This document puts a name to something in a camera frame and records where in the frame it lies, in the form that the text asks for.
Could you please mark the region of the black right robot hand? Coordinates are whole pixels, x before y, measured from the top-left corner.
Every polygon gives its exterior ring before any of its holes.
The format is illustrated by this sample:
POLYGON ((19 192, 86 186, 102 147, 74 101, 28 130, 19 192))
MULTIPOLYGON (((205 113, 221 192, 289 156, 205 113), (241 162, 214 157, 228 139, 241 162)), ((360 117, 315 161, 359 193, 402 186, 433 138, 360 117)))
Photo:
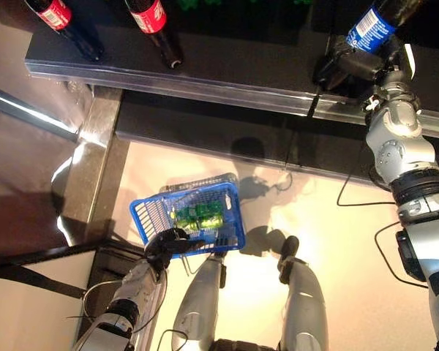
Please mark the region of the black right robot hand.
POLYGON ((369 53, 346 42, 344 36, 333 36, 328 52, 315 64, 312 81, 325 91, 332 91, 348 77, 379 83, 391 76, 403 83, 412 81, 416 63, 411 46, 396 35, 369 53))

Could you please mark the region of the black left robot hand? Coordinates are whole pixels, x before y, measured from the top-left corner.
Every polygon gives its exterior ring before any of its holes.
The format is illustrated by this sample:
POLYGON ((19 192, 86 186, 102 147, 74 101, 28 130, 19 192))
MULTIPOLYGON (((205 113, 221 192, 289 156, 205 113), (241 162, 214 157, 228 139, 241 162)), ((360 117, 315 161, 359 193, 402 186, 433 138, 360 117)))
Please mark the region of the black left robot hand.
POLYGON ((186 254, 204 244, 204 240, 191 239, 183 229, 173 227, 157 233, 146 245, 144 252, 149 265, 160 274, 169 266, 175 254, 186 254))

